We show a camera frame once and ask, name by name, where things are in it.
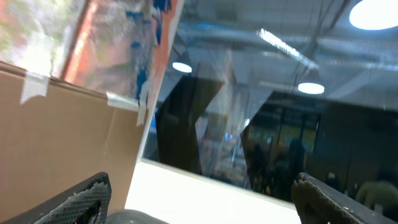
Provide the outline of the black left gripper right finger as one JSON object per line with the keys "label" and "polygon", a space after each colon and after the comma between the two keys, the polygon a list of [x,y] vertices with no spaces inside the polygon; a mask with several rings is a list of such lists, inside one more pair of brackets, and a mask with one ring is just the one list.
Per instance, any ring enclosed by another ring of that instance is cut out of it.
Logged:
{"label": "black left gripper right finger", "polygon": [[395,223],[304,172],[294,181],[291,196],[302,224]]}

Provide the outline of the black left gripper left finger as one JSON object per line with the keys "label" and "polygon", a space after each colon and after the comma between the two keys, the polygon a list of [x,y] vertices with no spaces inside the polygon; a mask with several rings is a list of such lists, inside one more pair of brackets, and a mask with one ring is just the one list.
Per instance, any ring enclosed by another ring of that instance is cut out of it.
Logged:
{"label": "black left gripper left finger", "polygon": [[99,172],[3,224],[104,223],[110,200],[109,175]]}

